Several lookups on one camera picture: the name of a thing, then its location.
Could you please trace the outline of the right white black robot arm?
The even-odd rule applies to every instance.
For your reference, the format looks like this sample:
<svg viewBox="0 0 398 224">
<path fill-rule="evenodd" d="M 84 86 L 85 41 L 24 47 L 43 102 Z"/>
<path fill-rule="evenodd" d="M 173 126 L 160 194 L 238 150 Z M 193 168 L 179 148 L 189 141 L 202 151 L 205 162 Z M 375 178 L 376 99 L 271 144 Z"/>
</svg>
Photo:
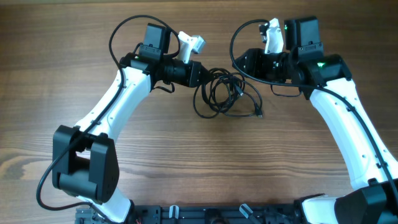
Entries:
<svg viewBox="0 0 398 224">
<path fill-rule="evenodd" d="M 325 55 L 314 16 L 257 20 L 264 49 L 231 59 L 242 75 L 270 86 L 295 87 L 326 122 L 343 156 L 353 191 L 294 202 L 295 223 L 396 223 L 397 161 L 367 116 L 340 55 Z"/>
</svg>

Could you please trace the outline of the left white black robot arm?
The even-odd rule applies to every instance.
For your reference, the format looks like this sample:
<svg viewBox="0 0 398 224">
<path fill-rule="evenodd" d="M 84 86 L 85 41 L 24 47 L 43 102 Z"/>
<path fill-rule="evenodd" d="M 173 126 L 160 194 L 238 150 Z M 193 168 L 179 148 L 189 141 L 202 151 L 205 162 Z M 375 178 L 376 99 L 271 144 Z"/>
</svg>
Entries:
<svg viewBox="0 0 398 224">
<path fill-rule="evenodd" d="M 198 87 L 210 77 L 190 60 L 206 42 L 199 35 L 177 34 L 179 50 L 169 55 L 172 29 L 148 24 L 144 41 L 119 61 L 113 84 L 74 127 L 60 126 L 53 136 L 52 183 L 89 205 L 106 223 L 131 221 L 134 204 L 118 189 L 116 140 L 140 102 L 156 83 Z"/>
</svg>

